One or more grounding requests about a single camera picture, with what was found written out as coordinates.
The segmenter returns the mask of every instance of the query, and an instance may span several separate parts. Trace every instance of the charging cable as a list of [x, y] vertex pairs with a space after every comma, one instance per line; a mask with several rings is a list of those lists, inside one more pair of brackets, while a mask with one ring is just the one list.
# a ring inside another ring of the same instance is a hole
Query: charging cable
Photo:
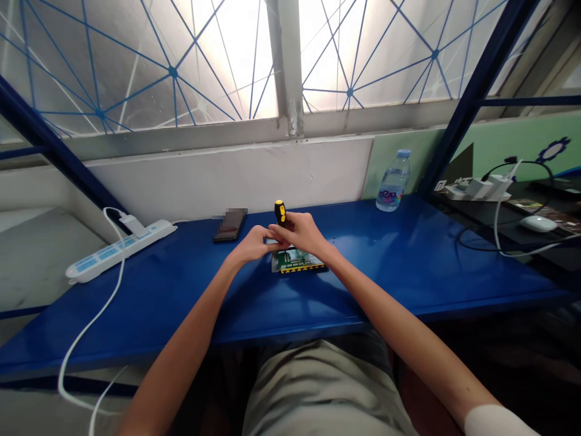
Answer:
[[[491, 173], [492, 173], [494, 170], [496, 170], [496, 169], [498, 169], [498, 168], [500, 168], [500, 167], [505, 167], [506, 165], [514, 165], [514, 164], [516, 164], [516, 163], [517, 163], [516, 157], [515, 157], [515, 156], [511, 156], [511, 157], [509, 157], [508, 159], [505, 159], [505, 163], [502, 163], [502, 164], [500, 164], [500, 165], [497, 165], [497, 166], [496, 166], [496, 167], [494, 167], [492, 170], [490, 170], [489, 172], [487, 172], [487, 173], [484, 175], [484, 177], [483, 177], [481, 180], [483, 180], [483, 181], [486, 181], [486, 180], [487, 180], [487, 179], [490, 177], [490, 174], [491, 174]], [[536, 162], [536, 161], [533, 161], [533, 160], [523, 160], [521, 163], [522, 163], [522, 164], [535, 164], [535, 165], [540, 165], [540, 166], [542, 166], [542, 167], [543, 167], [543, 168], [544, 168], [544, 169], [547, 171], [547, 173], [548, 173], [548, 175], [549, 175], [549, 181], [550, 181], [550, 185], [551, 185], [551, 186], [550, 186], [550, 188], [549, 188], [549, 191], [548, 191], [548, 194], [547, 194], [547, 199], [546, 199], [546, 200], [543, 202], [543, 204], [541, 204], [541, 205], [540, 205], [538, 208], [536, 208], [536, 209], [535, 209], [533, 212], [530, 212], [530, 213], [531, 213], [531, 215], [535, 215], [535, 214], [536, 214], [536, 213], [538, 213], [539, 211], [543, 210], [543, 209], [545, 208], [545, 206], [547, 206], [547, 205], [550, 203], [550, 201], [551, 201], [551, 193], [553, 192], [553, 189], [554, 189], [554, 176], [553, 176], [553, 172], [551, 171], [551, 169], [550, 169], [548, 166], [546, 166], [546, 165], [545, 165], [544, 163], [542, 163], [542, 162]], [[518, 219], [516, 219], [516, 220], [504, 221], [504, 222], [498, 223], [498, 224], [497, 224], [497, 226], [499, 226], [499, 225], [503, 225], [503, 224], [512, 224], [512, 223], [518, 222], [518, 221], [520, 221], [520, 220], [522, 220], [522, 218], [518, 218]], [[489, 225], [481, 225], [481, 226], [480, 226], [480, 228], [487, 228], [487, 227], [489, 227], [489, 226], [493, 226], [493, 225], [494, 225], [494, 224], [489, 224]], [[562, 243], [562, 242], [565, 242], [567, 239], [571, 239], [571, 238], [573, 238], [573, 237], [575, 237], [575, 236], [576, 236], [576, 235], [573, 235], [573, 236], [566, 237], [566, 238], [564, 238], [564, 239], [559, 239], [559, 240], [557, 240], [557, 241], [550, 242], [550, 243], [547, 243], [547, 242], [521, 243], [521, 244], [516, 244], [515, 246], [510, 246], [510, 247], [508, 247], [508, 248], [504, 248], [504, 249], [498, 249], [498, 248], [480, 248], [480, 247], [476, 247], [476, 246], [468, 245], [467, 243], [465, 243], [464, 241], [462, 241], [462, 235], [464, 235], [464, 233], [466, 233], [468, 230], [469, 230], [469, 228], [467, 228], [467, 227], [466, 227], [466, 228], [464, 228], [464, 229], [463, 229], [463, 230], [462, 230], [462, 231], [461, 231], [461, 232], [460, 232], [460, 233], [459, 233], [459, 234], [456, 236], [456, 242], [457, 242], [459, 245], [462, 245], [464, 248], [468, 248], [468, 249], [472, 249], [472, 250], [476, 250], [476, 251], [488, 251], [488, 252], [494, 252], [494, 253], [499, 253], [499, 252], [501, 252], [501, 251], [504, 251], [504, 252], [506, 252], [506, 251], [522, 251], [523, 249], [528, 249], [528, 248], [531, 248], [531, 249], [537, 249], [537, 248], [545, 248], [545, 247], [547, 247], [548, 245], [552, 245], [552, 247], [553, 247], [555, 244], [557, 244], [557, 245], [558, 245], [558, 244], [560, 244], [560, 243]]]
[[[519, 166], [521, 165], [521, 163], [522, 163], [522, 162], [523, 162], [523, 160], [522, 160], [522, 159], [521, 159], [521, 160], [519, 160], [519, 161], [516, 163], [516, 165], [513, 167], [513, 169], [512, 169], [512, 170], [510, 170], [510, 171], [507, 173], [507, 175], [505, 176], [505, 178], [506, 178], [506, 179], [508, 179], [508, 180], [511, 180], [511, 179], [514, 177], [514, 175], [515, 175], [515, 173], [516, 173], [516, 170], [519, 168]], [[553, 179], [553, 174], [552, 174], [552, 172], [551, 172], [550, 170], [549, 170], [549, 174], [550, 174], [550, 176], [551, 176], [551, 180], [552, 180], [552, 179]], [[557, 245], [561, 244], [563, 241], [566, 241], [566, 240], [568, 240], [568, 239], [572, 239], [572, 238], [575, 238], [575, 237], [579, 237], [579, 236], [581, 236], [581, 234], [575, 234], [575, 235], [572, 235], [572, 236], [566, 237], [566, 238], [564, 238], [564, 239], [562, 239], [562, 240], [560, 240], [560, 241], [558, 241], [558, 242], [550, 243], [549, 245], [545, 245], [545, 246], [543, 246], [543, 247], [541, 247], [541, 248], [538, 248], [538, 249], [535, 249], [535, 250], [529, 251], [529, 252], [527, 252], [527, 253], [522, 253], [522, 254], [507, 254], [507, 253], [505, 253], [505, 252], [502, 250], [502, 248], [501, 248], [501, 241], [500, 241], [500, 238], [499, 238], [499, 236], [498, 236], [498, 214], [499, 214], [499, 212], [500, 212], [500, 210], [501, 210], [501, 204], [502, 204], [502, 196], [503, 196], [503, 195], [504, 195], [504, 193], [506, 192], [506, 190], [507, 190], [508, 186], [509, 186], [509, 184], [505, 185], [505, 186], [502, 188], [501, 195], [499, 196], [499, 198], [498, 198], [498, 201], [496, 202], [496, 211], [494, 212], [494, 241], [496, 242], [496, 248], [498, 249], [498, 252], [499, 252], [499, 253], [500, 253], [502, 256], [504, 256], [504, 257], [524, 257], [524, 256], [530, 256], [530, 255], [532, 255], [532, 254], [538, 254], [538, 253], [542, 253], [543, 251], [546, 251], [546, 250], [548, 250], [548, 249], [551, 249], [551, 248], [554, 248], [554, 247], [556, 247]]]
[[123, 237], [121, 236], [121, 233], [119, 232], [119, 229], [117, 229], [117, 226], [115, 226], [113, 221], [111, 221], [111, 219], [107, 216], [107, 210], [117, 211], [123, 218], [131, 217], [131, 216], [130, 215], [128, 216], [124, 212], [120, 211], [119, 209], [113, 208], [113, 207], [103, 208], [103, 215], [105, 216], [105, 219], [113, 227], [113, 230], [115, 230], [115, 233], [117, 233], [117, 236], [119, 237], [119, 242], [121, 243], [121, 267], [119, 268], [119, 278], [117, 279], [117, 285], [115, 286], [113, 293], [111, 293], [111, 296], [109, 297], [107, 302], [103, 305], [103, 307], [101, 308], [99, 313], [97, 313], [95, 315], [95, 317], [91, 320], [91, 322], [89, 322], [89, 324], [87, 324], [85, 326], [85, 328], [83, 330], [81, 330], [79, 335], [76, 337], [76, 339], [73, 341], [73, 343], [69, 347], [67, 353], [65, 354], [65, 357], [62, 359], [61, 370], [59, 371], [59, 381], [58, 381], [58, 391], [59, 391], [59, 394], [61, 395], [61, 397], [63, 397], [66, 401], [69, 401], [70, 403], [72, 403], [76, 406], [93, 411], [93, 415], [91, 416], [91, 424], [90, 424], [90, 428], [89, 428], [89, 434], [91, 436], [94, 434], [94, 421], [95, 421], [97, 413], [101, 413], [103, 415], [109, 415], [109, 416], [119, 415], [118, 412], [108, 412], [108, 411], [104, 411], [104, 410], [99, 410], [99, 406], [100, 406], [101, 401], [105, 397], [105, 394], [107, 393], [107, 391], [109, 391], [109, 388], [113, 385], [113, 383], [115, 382], [115, 380], [117, 380], [117, 378], [121, 375], [121, 373], [124, 370], [126, 370], [126, 368], [127, 368], [127, 367], [124, 367], [116, 375], [116, 377], [109, 384], [109, 386], [107, 386], [106, 390], [103, 392], [103, 394], [101, 395], [101, 397], [99, 398], [99, 401], [97, 402], [97, 404], [95, 406], [72, 396], [65, 389], [64, 378], [65, 378], [65, 371], [67, 369], [68, 359], [71, 357], [71, 354], [73, 353], [74, 348], [79, 343], [79, 341], [83, 337], [83, 335], [87, 332], [87, 330], [89, 330], [89, 328], [95, 323], [95, 321], [103, 314], [103, 312], [105, 312], [105, 309], [107, 309], [107, 307], [109, 306], [111, 301], [113, 301], [113, 298], [117, 294], [117, 291], [119, 290], [119, 286], [121, 285], [121, 278], [123, 277], [123, 269], [125, 267], [125, 241], [123, 240]]

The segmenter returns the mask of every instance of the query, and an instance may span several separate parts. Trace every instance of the person's left hand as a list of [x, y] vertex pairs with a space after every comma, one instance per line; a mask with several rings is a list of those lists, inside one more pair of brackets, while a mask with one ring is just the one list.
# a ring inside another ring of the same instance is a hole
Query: person's left hand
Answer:
[[[264, 238], [274, 239], [278, 243], [264, 243]], [[248, 235], [240, 241], [228, 257], [235, 259], [237, 262], [247, 263], [260, 259], [271, 251], [278, 251], [289, 247], [290, 243], [282, 239], [279, 234], [257, 225], [252, 227]]]

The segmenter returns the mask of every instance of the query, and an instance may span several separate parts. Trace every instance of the white sleeve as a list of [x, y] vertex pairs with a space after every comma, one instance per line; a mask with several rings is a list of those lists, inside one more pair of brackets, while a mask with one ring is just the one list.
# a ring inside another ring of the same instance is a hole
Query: white sleeve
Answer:
[[468, 412], [464, 433], [466, 436], [540, 436], [517, 415], [498, 405], [478, 406]]

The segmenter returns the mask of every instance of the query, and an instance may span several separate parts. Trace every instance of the white wall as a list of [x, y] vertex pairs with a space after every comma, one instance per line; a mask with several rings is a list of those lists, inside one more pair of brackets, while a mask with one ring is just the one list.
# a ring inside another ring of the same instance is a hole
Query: white wall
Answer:
[[[144, 224], [203, 219], [227, 208], [289, 209], [358, 200], [373, 136], [210, 148], [86, 162]], [[99, 210], [53, 167], [0, 171], [0, 210], [58, 205], [112, 242]]]
[[116, 239], [97, 206], [55, 167], [0, 171], [0, 211], [45, 206], [60, 206], [102, 239]]

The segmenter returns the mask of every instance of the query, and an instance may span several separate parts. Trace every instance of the forearm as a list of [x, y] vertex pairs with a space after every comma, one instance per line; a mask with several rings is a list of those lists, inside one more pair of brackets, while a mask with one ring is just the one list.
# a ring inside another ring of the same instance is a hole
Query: forearm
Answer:
[[161, 351], [121, 424], [119, 435], [164, 435], [206, 355], [228, 288], [242, 263], [228, 257]]
[[460, 426], [481, 404], [500, 404], [428, 327], [347, 261], [326, 248], [321, 259], [341, 280], [392, 349], [434, 392]]

